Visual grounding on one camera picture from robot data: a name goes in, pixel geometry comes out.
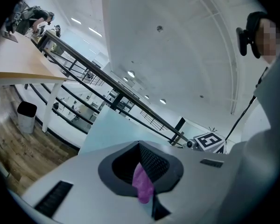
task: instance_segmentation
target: black cable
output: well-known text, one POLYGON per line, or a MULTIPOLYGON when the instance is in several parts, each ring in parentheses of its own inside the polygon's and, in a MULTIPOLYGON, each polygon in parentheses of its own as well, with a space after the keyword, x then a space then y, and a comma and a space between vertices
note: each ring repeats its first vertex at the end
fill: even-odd
MULTIPOLYGON (((261 83, 263 75, 265 74, 265 72, 267 71, 267 67, 265 68, 265 71, 262 73, 261 77, 259 78, 256 88, 257 86, 261 83)), ((235 129, 235 127, 237 126, 237 124, 239 123, 239 121, 241 120, 241 118, 244 116, 244 114, 247 112, 247 110, 249 109, 249 107, 252 105, 253 101, 256 99, 255 96, 252 97, 252 99, 249 102, 248 107, 242 112, 241 116, 238 118, 238 120, 235 122, 235 124, 233 125, 232 129, 230 130, 229 134, 227 135, 225 141, 227 141, 228 137, 231 135, 232 131, 235 129)))
POLYGON ((251 104, 253 103, 253 101, 256 99, 255 96, 253 96, 253 98, 250 100, 248 107, 242 112, 241 116, 238 118, 238 120, 235 122, 235 124, 233 125, 232 129, 230 130, 229 134, 227 135, 225 141, 227 141, 228 137, 231 135, 232 131, 235 129, 235 127, 237 126, 237 124, 239 123, 239 121, 241 120, 241 118, 244 116, 244 114, 247 112, 247 110, 249 109, 249 107, 251 106, 251 104))

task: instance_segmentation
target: black slot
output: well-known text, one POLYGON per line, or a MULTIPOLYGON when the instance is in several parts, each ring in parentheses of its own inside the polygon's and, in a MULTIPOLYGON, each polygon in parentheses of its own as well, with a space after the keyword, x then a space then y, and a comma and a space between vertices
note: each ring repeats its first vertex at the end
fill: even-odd
POLYGON ((214 161, 214 160, 209 160, 209 159, 202 159, 200 163, 203 163, 205 165, 209 165, 215 168, 220 168, 223 165, 223 162, 220 161, 214 161))
POLYGON ((155 219, 155 221, 157 221, 169 214, 170 214, 170 212, 162 206, 158 197, 156 196, 156 193, 154 193, 153 210, 152 210, 152 214, 151 214, 152 218, 155 219))
POLYGON ((60 206, 73 184, 60 181, 55 187, 36 205, 35 209, 47 217, 52 217, 60 206))
POLYGON ((132 184, 133 174, 138 163, 141 163, 152 182, 160 179, 169 169, 169 162, 166 159, 142 144, 134 146, 115 159, 112 163, 112 169, 119 179, 132 184))

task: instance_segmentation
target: white table leg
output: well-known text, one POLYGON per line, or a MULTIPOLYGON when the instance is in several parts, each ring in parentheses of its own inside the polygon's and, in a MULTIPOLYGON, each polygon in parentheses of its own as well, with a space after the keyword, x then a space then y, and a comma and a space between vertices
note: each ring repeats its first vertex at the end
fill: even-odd
POLYGON ((53 104, 55 102, 55 98, 57 96, 57 93, 61 87, 62 83, 56 83, 53 86, 53 89, 51 91, 47 106, 46 106, 46 110, 45 110, 45 115, 43 117, 43 121, 42 121, 42 131, 46 132, 48 129, 48 125, 50 122, 50 115, 51 115, 51 111, 53 108, 53 104))

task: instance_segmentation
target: wooden table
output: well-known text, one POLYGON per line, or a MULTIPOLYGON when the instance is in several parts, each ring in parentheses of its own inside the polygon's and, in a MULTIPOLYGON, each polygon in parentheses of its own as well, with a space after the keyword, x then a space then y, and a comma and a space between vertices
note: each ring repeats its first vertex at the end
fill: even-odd
POLYGON ((42 130, 46 132, 53 103, 67 77, 27 37, 17 32, 14 35, 18 43, 0 35, 0 86, 54 83, 42 125, 42 130))

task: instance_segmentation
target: headphones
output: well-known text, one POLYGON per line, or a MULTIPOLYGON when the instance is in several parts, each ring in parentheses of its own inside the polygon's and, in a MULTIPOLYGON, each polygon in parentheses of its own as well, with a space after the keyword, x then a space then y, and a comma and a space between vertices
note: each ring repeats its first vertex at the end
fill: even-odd
POLYGON ((259 53, 255 44, 255 35, 259 27, 259 21, 262 18, 268 18, 267 14, 264 12, 250 13, 247 18, 246 29, 236 29, 238 37, 238 49, 242 56, 245 56, 247 54, 247 45, 250 44, 254 56, 257 59, 260 58, 261 54, 259 53))

